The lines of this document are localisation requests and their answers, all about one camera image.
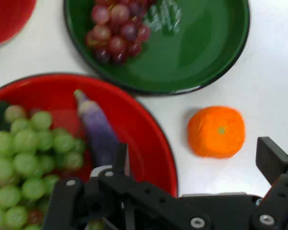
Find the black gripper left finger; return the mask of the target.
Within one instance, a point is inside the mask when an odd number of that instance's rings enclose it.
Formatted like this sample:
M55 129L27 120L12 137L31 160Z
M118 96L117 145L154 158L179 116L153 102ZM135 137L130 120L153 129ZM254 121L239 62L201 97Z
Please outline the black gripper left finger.
M84 183L59 180L53 189L42 228L83 230L102 221L112 230L210 230L212 220L158 187L126 175L128 147L119 144L113 166Z

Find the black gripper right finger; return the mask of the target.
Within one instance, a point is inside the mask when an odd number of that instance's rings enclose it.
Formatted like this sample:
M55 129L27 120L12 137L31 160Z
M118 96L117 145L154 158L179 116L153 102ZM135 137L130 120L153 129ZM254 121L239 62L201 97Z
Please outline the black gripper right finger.
M256 166L271 184L251 217L253 230L288 230L288 155L269 137L259 137Z

